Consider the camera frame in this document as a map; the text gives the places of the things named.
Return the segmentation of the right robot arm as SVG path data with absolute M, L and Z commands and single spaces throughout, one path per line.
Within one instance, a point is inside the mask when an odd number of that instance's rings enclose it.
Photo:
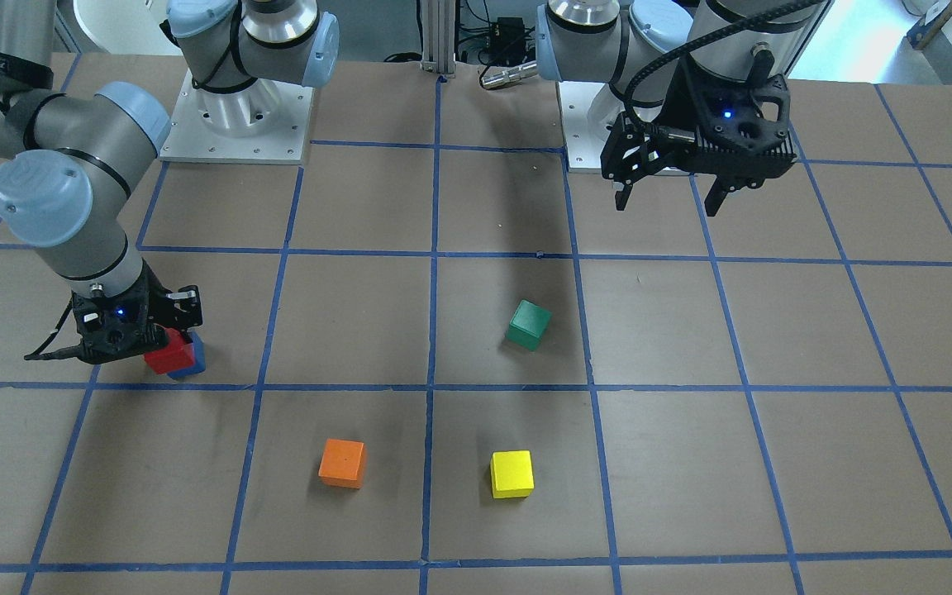
M 83 334 L 200 326 L 199 290 L 163 286 L 118 220 L 169 110 L 135 83 L 57 89 L 54 16 L 53 1 L 0 1 L 0 218 L 67 283 Z M 159 29 L 219 133 L 267 123 L 269 83 L 325 86 L 340 50 L 339 20 L 314 1 L 169 1 Z

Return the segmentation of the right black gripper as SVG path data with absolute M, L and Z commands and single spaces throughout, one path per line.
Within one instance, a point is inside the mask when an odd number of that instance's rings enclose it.
M 143 269 L 139 280 L 145 284 L 147 319 L 182 335 L 203 323 L 202 302 L 197 285 L 169 290 L 156 278 L 151 269 Z

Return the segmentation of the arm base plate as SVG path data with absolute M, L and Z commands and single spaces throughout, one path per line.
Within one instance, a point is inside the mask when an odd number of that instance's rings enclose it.
M 197 90 L 186 73 L 159 157 L 167 162 L 301 165 L 315 90 L 258 79 L 233 94 Z
M 622 112 L 622 102 L 605 83 L 560 82 L 558 95 L 568 169 L 600 174 L 608 127 Z

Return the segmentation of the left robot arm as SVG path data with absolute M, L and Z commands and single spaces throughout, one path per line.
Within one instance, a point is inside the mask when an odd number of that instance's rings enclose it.
M 704 213 L 797 162 L 788 64 L 819 1 L 548 1 L 534 29 L 543 79 L 605 84 L 618 104 L 598 168 L 624 210 L 666 169 L 710 174 Z

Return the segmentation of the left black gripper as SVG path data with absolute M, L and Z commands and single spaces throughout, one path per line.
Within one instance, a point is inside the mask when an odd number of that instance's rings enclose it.
M 653 128 L 649 140 L 624 112 L 612 123 L 600 173 L 612 182 L 619 212 L 635 183 L 666 166 L 724 166 L 733 157 L 733 80 L 707 71 L 691 56 L 680 57 Z M 715 217 L 738 184 L 732 174 L 717 174 L 704 196 L 704 215 Z

